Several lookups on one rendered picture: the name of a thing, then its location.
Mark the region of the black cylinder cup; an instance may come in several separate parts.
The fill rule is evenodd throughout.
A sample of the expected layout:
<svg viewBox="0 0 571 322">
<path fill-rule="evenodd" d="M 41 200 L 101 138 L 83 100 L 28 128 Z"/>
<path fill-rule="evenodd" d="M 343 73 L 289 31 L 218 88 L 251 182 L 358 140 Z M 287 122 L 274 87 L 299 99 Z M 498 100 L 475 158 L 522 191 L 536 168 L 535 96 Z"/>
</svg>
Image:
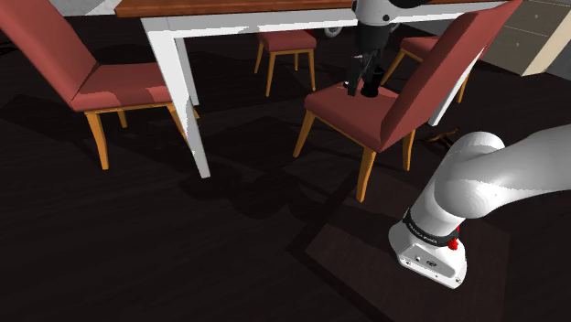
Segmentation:
<svg viewBox="0 0 571 322">
<path fill-rule="evenodd" d="M 361 95 L 367 98 L 374 98 L 378 95 L 379 86 L 382 81 L 384 71 L 381 67 L 376 67 L 368 81 L 363 83 Z"/>
</svg>

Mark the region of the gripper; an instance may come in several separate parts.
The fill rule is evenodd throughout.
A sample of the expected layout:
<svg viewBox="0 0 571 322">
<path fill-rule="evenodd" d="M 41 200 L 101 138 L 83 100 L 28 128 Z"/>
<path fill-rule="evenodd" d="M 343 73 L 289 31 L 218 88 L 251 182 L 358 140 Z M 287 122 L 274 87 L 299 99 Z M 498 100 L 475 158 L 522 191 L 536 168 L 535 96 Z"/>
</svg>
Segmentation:
<svg viewBox="0 0 571 322">
<path fill-rule="evenodd" d="M 355 27 L 355 44 L 358 54 L 370 54 L 376 52 L 376 58 L 380 59 L 389 38 L 389 26 L 369 26 L 359 23 Z M 347 68 L 344 87 L 349 96 L 356 94 L 357 86 L 361 78 L 368 71 L 372 61 L 372 55 L 357 55 L 350 59 Z"/>
</svg>

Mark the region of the wooden table with white legs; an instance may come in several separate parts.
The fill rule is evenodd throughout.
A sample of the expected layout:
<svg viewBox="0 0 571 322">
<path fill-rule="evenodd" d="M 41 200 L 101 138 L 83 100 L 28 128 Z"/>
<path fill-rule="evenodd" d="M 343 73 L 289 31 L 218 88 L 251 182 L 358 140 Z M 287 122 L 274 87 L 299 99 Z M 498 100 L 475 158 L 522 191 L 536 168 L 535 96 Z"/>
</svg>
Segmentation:
<svg viewBox="0 0 571 322">
<path fill-rule="evenodd" d="M 352 0 L 122 0 L 119 17 L 141 20 L 199 174 L 210 176 L 193 107 L 199 103 L 185 38 L 358 23 Z"/>
</svg>

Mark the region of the beige chest of drawers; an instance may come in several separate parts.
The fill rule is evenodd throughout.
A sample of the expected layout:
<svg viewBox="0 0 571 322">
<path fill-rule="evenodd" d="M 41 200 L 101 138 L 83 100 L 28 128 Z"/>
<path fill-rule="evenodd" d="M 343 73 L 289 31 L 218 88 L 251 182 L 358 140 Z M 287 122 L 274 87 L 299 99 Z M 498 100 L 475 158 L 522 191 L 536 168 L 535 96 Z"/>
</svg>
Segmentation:
<svg viewBox="0 0 571 322">
<path fill-rule="evenodd" d="M 571 41 L 571 4 L 524 0 L 487 48 L 483 61 L 520 76 L 545 72 Z"/>
</svg>

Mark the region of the red chair with wooden legs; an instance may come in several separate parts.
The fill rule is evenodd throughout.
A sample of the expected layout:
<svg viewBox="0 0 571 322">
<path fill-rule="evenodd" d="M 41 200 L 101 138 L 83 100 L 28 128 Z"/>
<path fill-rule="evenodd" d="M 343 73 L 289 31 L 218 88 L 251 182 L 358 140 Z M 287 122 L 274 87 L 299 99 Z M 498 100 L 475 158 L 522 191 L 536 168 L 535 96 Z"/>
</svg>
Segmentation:
<svg viewBox="0 0 571 322">
<path fill-rule="evenodd" d="M 103 114 L 116 113 L 125 128 L 127 111 L 165 107 L 184 133 L 157 63 L 100 62 L 49 0 L 0 0 L 0 31 L 59 99 L 87 118 L 101 169 L 109 168 Z"/>
<path fill-rule="evenodd" d="M 298 70 L 300 54 L 307 54 L 311 90 L 316 90 L 315 78 L 315 48 L 317 40 L 305 30 L 289 30 L 276 32 L 261 32 L 257 34 L 258 49 L 256 54 L 254 73 L 257 73 L 264 51 L 269 54 L 268 72 L 265 87 L 265 96 L 271 92 L 272 80 L 277 56 L 293 55 L 294 69 Z"/>
<path fill-rule="evenodd" d="M 293 156 L 299 156 L 315 119 L 346 135 L 363 147 L 356 191 L 356 199 L 362 202 L 375 156 L 403 140 L 403 165 L 410 168 L 415 130 L 452 93 L 464 71 L 522 1 L 508 0 L 457 17 L 398 94 L 382 89 L 375 98 L 352 97 L 340 84 L 310 93 L 304 101 L 306 115 Z"/>
<path fill-rule="evenodd" d="M 439 36 L 404 38 L 400 43 L 400 50 L 393 60 L 390 68 L 385 72 L 381 80 L 381 85 L 393 74 L 404 56 L 410 57 L 418 62 L 422 62 L 425 56 L 439 40 Z"/>
</svg>

